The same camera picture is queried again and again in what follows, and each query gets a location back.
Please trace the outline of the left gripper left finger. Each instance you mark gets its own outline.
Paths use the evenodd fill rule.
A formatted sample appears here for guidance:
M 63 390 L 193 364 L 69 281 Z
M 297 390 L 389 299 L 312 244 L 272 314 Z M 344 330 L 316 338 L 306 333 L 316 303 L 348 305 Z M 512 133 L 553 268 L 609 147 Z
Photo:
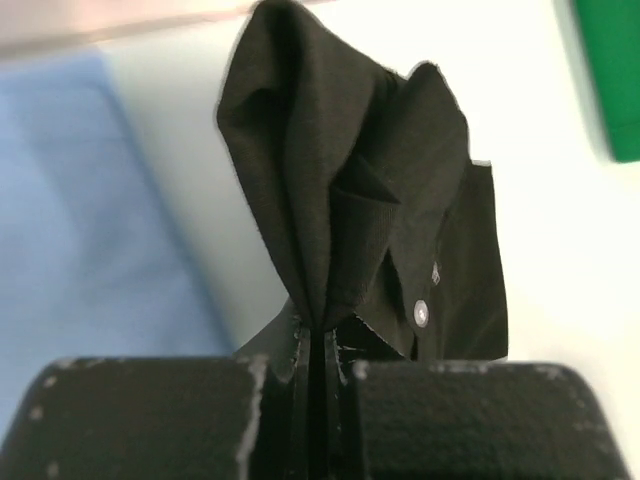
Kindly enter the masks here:
M 310 333 L 284 312 L 230 357 L 47 365 L 7 434 L 11 479 L 303 479 Z

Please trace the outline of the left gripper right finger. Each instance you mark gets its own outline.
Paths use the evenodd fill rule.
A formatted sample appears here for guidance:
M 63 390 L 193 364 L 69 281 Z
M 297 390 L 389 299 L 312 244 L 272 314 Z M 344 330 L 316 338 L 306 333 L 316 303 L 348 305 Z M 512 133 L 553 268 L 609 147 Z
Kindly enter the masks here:
M 336 479 L 627 479 L 590 385 L 554 363 L 413 362 L 350 319 L 324 337 Z

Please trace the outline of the black long sleeve shirt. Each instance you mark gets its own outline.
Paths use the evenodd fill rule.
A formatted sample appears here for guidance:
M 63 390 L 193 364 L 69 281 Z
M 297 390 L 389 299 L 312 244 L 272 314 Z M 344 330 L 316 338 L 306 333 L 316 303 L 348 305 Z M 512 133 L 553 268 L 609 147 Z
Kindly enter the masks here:
M 508 313 L 491 168 L 440 69 L 402 77 L 294 1 L 263 1 L 217 124 L 301 318 L 360 318 L 406 358 L 499 360 Z

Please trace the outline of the folded light blue shirt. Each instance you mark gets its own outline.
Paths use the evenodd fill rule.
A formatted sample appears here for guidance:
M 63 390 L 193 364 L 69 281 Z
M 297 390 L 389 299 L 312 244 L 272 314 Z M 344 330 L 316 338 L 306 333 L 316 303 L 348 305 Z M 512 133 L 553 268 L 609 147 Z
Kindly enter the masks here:
M 231 350 L 102 59 L 3 68 L 2 416 L 59 357 Z

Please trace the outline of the green plastic bin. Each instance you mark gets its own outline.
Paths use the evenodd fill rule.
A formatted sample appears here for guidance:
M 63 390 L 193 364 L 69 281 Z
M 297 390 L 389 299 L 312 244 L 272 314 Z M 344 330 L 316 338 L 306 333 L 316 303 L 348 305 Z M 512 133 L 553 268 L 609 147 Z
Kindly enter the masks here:
M 639 160 L 639 0 L 578 0 L 571 13 L 598 127 L 617 163 Z

